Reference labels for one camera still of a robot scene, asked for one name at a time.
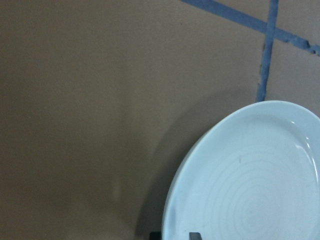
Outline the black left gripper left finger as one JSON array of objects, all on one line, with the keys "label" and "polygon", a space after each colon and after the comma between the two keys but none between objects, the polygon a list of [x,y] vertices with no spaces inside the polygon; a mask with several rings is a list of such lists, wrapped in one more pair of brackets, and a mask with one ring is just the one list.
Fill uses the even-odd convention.
[{"label": "black left gripper left finger", "polygon": [[152,231],[149,234],[149,240],[162,240],[162,234],[160,231]]}]

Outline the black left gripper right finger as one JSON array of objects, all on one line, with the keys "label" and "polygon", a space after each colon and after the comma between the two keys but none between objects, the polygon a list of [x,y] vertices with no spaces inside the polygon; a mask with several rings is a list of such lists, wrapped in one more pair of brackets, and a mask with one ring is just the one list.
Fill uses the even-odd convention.
[{"label": "black left gripper right finger", "polygon": [[202,240],[202,236],[199,232],[190,232],[189,240]]}]

